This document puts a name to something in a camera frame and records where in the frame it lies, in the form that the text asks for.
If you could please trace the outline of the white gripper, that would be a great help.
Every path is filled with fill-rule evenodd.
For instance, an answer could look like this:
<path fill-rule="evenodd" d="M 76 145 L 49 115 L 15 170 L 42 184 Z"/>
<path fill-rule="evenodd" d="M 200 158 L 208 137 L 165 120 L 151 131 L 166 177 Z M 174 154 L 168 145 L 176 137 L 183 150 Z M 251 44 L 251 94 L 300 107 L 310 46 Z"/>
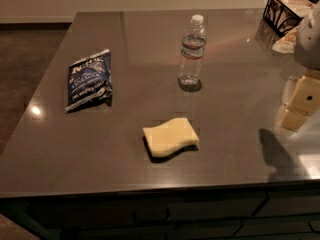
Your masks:
<path fill-rule="evenodd" d="M 294 55 L 300 65 L 320 70 L 320 2 L 297 28 Z M 312 115 L 320 106 L 320 80 L 305 75 L 300 78 L 290 77 L 289 80 L 293 90 L 287 106 L 293 111 L 285 108 L 280 115 L 279 125 L 297 131 L 307 121 L 306 115 Z"/>

